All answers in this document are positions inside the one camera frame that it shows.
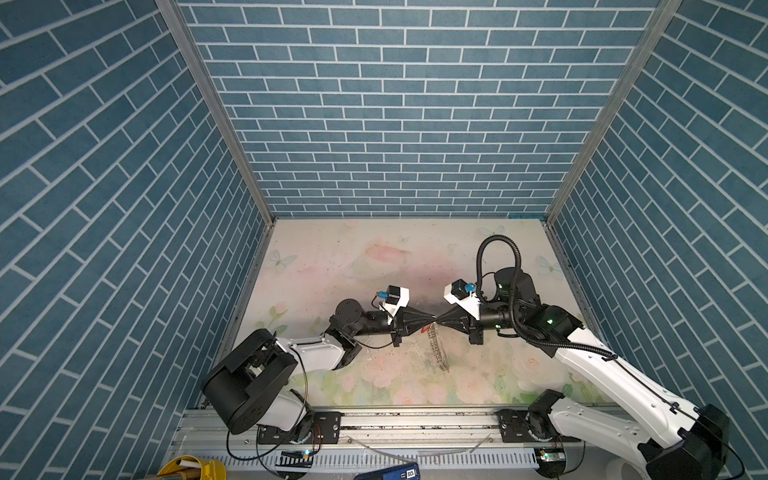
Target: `coiled cable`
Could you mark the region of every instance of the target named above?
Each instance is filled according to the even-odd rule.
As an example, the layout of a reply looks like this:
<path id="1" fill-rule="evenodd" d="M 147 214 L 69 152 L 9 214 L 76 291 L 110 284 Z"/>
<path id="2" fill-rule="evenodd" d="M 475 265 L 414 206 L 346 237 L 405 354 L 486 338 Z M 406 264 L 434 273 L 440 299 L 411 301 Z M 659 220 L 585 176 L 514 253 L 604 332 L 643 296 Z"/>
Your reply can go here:
<path id="1" fill-rule="evenodd" d="M 515 242 L 512 241 L 511 238 L 505 236 L 505 235 L 491 235 L 490 237 L 486 238 L 485 240 L 480 243 L 480 247 L 478 248 L 478 255 L 476 259 L 475 265 L 477 266 L 477 291 L 480 292 L 482 288 L 482 256 L 485 252 L 485 248 L 492 242 L 500 241 L 506 243 L 511 249 L 512 254 L 515 256 L 515 267 L 512 271 L 512 278 L 511 278 L 511 284 L 510 284 L 510 292 L 509 292 L 509 298 L 507 302 L 507 308 L 508 308 L 508 315 L 509 315 L 509 322 L 512 326 L 512 329 L 515 331 L 515 333 L 525 340 L 525 342 L 530 343 L 533 346 L 537 346 L 539 348 L 541 347 L 548 347 L 548 348 L 556 348 L 556 349 L 576 349 L 576 350 L 584 350 L 586 352 L 591 352 L 596 355 L 602 356 L 606 360 L 612 360 L 616 359 L 618 355 L 616 353 L 611 352 L 610 350 L 602 349 L 600 347 L 594 346 L 594 345 L 587 345 L 586 343 L 577 343 L 577 342 L 551 342 L 548 340 L 539 340 L 537 338 L 534 338 L 533 336 L 528 335 L 518 324 L 517 319 L 515 318 L 515 304 L 517 303 L 517 296 L 518 296 L 518 276 L 520 275 L 521 271 L 521 264 L 522 259 L 520 257 L 520 250 L 518 249 L 518 246 Z M 478 298 L 482 303 L 488 303 L 488 300 L 481 294 L 478 294 Z M 507 336 L 508 334 L 500 333 L 500 336 Z"/>

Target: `blue device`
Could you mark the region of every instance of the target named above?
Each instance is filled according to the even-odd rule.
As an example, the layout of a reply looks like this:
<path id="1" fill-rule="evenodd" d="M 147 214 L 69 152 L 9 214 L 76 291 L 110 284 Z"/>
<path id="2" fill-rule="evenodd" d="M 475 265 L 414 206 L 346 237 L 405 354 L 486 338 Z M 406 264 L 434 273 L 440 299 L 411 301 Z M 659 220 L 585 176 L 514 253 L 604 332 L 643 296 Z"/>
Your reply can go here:
<path id="1" fill-rule="evenodd" d="M 416 463 L 406 463 L 394 467 L 361 473 L 355 480 L 419 480 L 419 466 Z"/>

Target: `yellow bucket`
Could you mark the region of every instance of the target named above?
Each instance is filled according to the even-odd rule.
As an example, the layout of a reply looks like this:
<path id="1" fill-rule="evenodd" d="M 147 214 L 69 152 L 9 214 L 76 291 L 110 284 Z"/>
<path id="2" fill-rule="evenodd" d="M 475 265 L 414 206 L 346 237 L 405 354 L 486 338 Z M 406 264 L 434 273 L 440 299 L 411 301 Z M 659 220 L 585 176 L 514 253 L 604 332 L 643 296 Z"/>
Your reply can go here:
<path id="1" fill-rule="evenodd" d="M 200 468 L 191 468 L 182 465 L 182 462 L 197 463 Z M 158 473 L 158 477 L 176 474 L 179 478 L 200 478 L 201 480 L 226 480 L 227 469 L 224 464 L 218 460 L 207 460 L 205 458 L 184 455 L 174 458 L 168 462 Z"/>

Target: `black cylinder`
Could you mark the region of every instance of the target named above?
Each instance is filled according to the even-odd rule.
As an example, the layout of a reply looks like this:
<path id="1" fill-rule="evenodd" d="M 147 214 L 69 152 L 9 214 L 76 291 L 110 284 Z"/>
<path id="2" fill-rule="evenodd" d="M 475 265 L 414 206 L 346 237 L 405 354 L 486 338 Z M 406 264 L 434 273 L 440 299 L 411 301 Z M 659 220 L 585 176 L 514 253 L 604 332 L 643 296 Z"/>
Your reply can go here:
<path id="1" fill-rule="evenodd" d="M 496 283 L 496 298 L 504 303 L 509 301 L 509 294 L 512 288 L 512 274 L 515 269 L 511 266 L 502 268 L 493 274 L 493 280 Z"/>
<path id="2" fill-rule="evenodd" d="M 391 330 L 390 325 L 387 323 L 386 312 L 372 311 L 368 312 L 366 316 L 360 319 L 362 328 L 357 335 L 382 335 L 389 333 Z"/>

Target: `black cable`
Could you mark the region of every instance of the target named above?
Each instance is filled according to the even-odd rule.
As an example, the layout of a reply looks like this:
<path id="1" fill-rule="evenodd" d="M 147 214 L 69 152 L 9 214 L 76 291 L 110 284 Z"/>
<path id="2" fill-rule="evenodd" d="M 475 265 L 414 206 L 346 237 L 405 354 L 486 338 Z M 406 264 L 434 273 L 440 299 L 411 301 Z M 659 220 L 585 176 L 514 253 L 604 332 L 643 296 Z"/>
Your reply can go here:
<path id="1" fill-rule="evenodd" d="M 635 379 L 637 383 L 640 383 L 649 392 L 653 393 L 659 400 L 661 400 L 663 403 L 666 403 L 674 411 L 680 412 L 686 417 L 688 417 L 689 419 L 698 423 L 703 429 L 707 430 L 710 435 L 712 435 L 715 439 L 717 439 L 724 447 L 726 447 L 728 450 L 730 450 L 731 453 L 733 453 L 736 456 L 736 460 L 739 461 L 739 465 L 741 467 L 741 472 L 738 475 L 725 478 L 724 480 L 736 480 L 737 478 L 741 478 L 744 476 L 744 474 L 746 473 L 746 467 L 744 467 L 744 462 L 742 461 L 741 457 L 739 457 L 739 454 L 736 453 L 736 450 L 734 450 L 728 443 L 724 442 L 718 435 L 715 435 L 715 433 L 712 430 L 710 430 L 709 427 L 704 425 L 701 421 L 699 421 L 698 419 L 695 419 L 692 415 L 689 415 L 688 412 L 685 412 L 684 410 L 682 410 L 676 402 L 672 403 L 669 400 L 665 399 L 663 396 L 659 395 L 659 393 L 656 390 L 652 389 L 645 382 L 640 380 L 635 374 L 633 374 L 626 366 L 622 365 L 622 363 L 618 361 L 618 358 L 613 360 L 614 362 L 616 362 L 617 365 L 621 367 L 622 370 L 624 370 L 627 374 L 629 374 L 630 377 Z"/>
<path id="2" fill-rule="evenodd" d="M 371 306 L 372 306 L 373 308 L 375 308 L 375 309 L 379 310 L 379 307 L 373 304 L 373 301 L 374 301 L 374 300 L 376 300 L 377 298 L 379 298 L 379 296 L 378 296 L 378 295 L 374 296 L 374 297 L 371 299 Z M 389 318 L 391 318 L 392 320 L 394 320 L 394 319 L 395 319 L 395 317 L 394 317 L 394 316 L 392 316 L 392 314 L 391 314 L 391 313 L 390 313 L 390 312 L 389 312 L 389 311 L 388 311 L 386 308 L 385 308 L 385 309 L 381 309 L 381 310 L 383 310 L 383 311 L 384 311 L 384 313 L 386 313 L 386 315 L 387 315 Z"/>
<path id="3" fill-rule="evenodd" d="M 525 340 L 525 342 L 530 343 L 533 346 L 537 346 L 539 348 L 541 347 L 554 347 L 554 348 L 563 348 L 563 349 L 576 349 L 576 350 L 584 350 L 585 352 L 591 352 L 596 355 L 600 355 L 604 357 L 605 359 L 614 359 L 617 357 L 617 355 L 609 350 L 602 349 L 599 347 L 596 347 L 594 345 L 587 345 L 586 343 L 577 343 L 577 342 L 567 342 L 567 343 L 561 343 L 561 342 L 550 342 L 547 340 L 539 340 L 532 336 L 529 336 L 525 331 L 523 331 L 522 328 L 518 325 L 518 321 L 515 318 L 515 303 L 517 302 L 517 284 L 518 284 L 518 276 L 521 272 L 521 264 L 522 260 L 520 257 L 520 250 L 518 249 L 517 244 L 512 241 L 511 238 L 506 237 L 504 235 L 491 235 L 490 237 L 486 238 L 485 240 L 480 243 L 480 247 L 478 248 L 478 255 L 477 259 L 475 261 L 475 265 L 477 267 L 477 291 L 479 292 L 482 287 L 482 254 L 485 252 L 485 248 L 488 246 L 489 243 L 495 242 L 495 241 L 501 241 L 509 245 L 509 247 L 512 249 L 512 253 L 515 255 L 515 267 L 512 271 L 512 278 L 510 282 L 510 292 L 509 292 L 509 298 L 507 302 L 508 307 L 508 315 L 509 315 L 509 321 L 512 325 L 512 329 L 515 331 L 515 333 Z M 479 294 L 478 298 L 481 302 L 487 303 L 487 299 L 483 297 L 483 295 Z"/>
<path id="4" fill-rule="evenodd" d="M 480 277 L 481 284 L 482 284 L 482 279 L 486 278 L 488 275 L 491 275 L 492 273 L 496 273 L 496 272 L 487 272 L 485 275 L 481 276 Z M 483 298 L 483 299 L 485 298 L 485 296 L 482 294 L 482 291 L 480 291 L 480 285 L 478 285 L 478 298 Z M 488 300 L 488 303 L 495 302 L 496 300 L 498 300 L 498 289 L 493 293 L 493 298 Z"/>
<path id="5" fill-rule="evenodd" d="M 266 453 L 265 453 L 264 455 L 259 455 L 259 434 L 260 434 L 260 433 L 261 433 L 261 425 L 259 425 L 259 426 L 258 426 L 258 428 L 257 428 L 257 430 L 256 430 L 256 458 L 258 458 L 258 459 L 259 459 L 259 463 L 261 464 L 262 468 L 264 468 L 264 470 L 267 470 L 269 473 L 271 473 L 272 475 L 276 476 L 277 478 L 280 478 L 281 480 L 287 480 L 287 479 L 288 479 L 288 475 L 286 475 L 285 477 L 283 477 L 281 474 L 277 473 L 277 472 L 276 472 L 276 471 L 274 471 L 274 470 L 270 470 L 270 469 L 269 469 L 269 467 L 267 467 L 266 465 L 264 465 L 264 461 L 263 461 L 261 458 L 262 458 L 264 455 L 266 455 Z"/>
<path id="6" fill-rule="evenodd" d="M 233 454 L 230 450 L 230 430 L 227 429 L 227 440 L 225 441 L 225 445 L 227 447 L 227 453 L 230 455 L 230 457 L 234 458 L 235 460 L 240 460 L 241 462 L 250 462 L 252 460 L 259 460 L 261 462 L 261 457 L 265 455 L 269 455 L 270 453 L 274 452 L 277 447 L 281 446 L 290 433 L 296 428 L 297 425 L 299 425 L 299 422 L 301 422 L 301 417 L 306 410 L 306 397 L 310 393 L 310 383 L 306 378 L 306 368 L 304 368 L 304 360 L 302 360 L 301 355 L 293 348 L 290 347 L 291 351 L 296 354 L 296 357 L 299 358 L 299 363 L 301 364 L 301 370 L 304 373 L 304 398 L 303 398 L 303 404 L 301 406 L 301 410 L 299 410 L 299 416 L 296 417 L 296 421 L 293 423 L 293 426 L 286 432 L 285 435 L 278 441 L 278 443 L 272 447 L 268 452 L 263 453 L 262 455 L 259 455 L 259 432 L 261 431 L 261 425 L 259 425 L 257 429 L 257 435 L 256 435 L 256 456 L 255 457 L 238 457 L 237 455 Z"/>
<path id="7" fill-rule="evenodd" d="M 382 346 L 370 346 L 370 345 L 366 345 L 365 343 L 359 341 L 358 339 L 355 339 L 355 342 L 359 343 L 360 345 L 362 345 L 362 346 L 364 346 L 366 348 L 374 349 L 374 350 L 382 349 L 382 348 L 384 348 L 386 346 L 392 345 L 392 342 L 389 342 L 386 345 L 382 345 Z"/>
<path id="8" fill-rule="evenodd" d="M 496 335 L 503 339 L 518 339 L 520 336 L 517 333 L 502 333 L 501 330 L 496 329 Z"/>
<path id="9" fill-rule="evenodd" d="M 576 465 L 575 467 L 571 468 L 570 470 L 562 472 L 560 475 L 567 475 L 569 473 L 576 472 L 578 470 L 578 468 L 581 467 L 581 464 L 584 463 L 584 457 L 587 454 L 587 443 L 584 440 L 582 440 L 582 442 L 583 443 L 581 445 L 581 460 L 578 461 L 578 465 Z M 563 445 L 563 439 L 562 438 L 560 438 L 560 445 Z"/>

